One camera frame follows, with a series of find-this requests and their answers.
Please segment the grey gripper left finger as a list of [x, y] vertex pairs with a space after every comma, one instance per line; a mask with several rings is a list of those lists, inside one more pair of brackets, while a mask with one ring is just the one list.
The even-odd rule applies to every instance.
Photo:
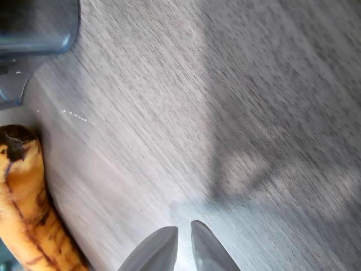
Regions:
[[166, 226], [144, 239], [126, 258], [118, 270], [174, 270], [178, 252], [178, 228]]

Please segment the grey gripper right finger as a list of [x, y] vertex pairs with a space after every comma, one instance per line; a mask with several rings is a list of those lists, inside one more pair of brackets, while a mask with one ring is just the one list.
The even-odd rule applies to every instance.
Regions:
[[240, 271], [221, 242], [202, 221], [191, 222], [191, 240], [197, 270]]

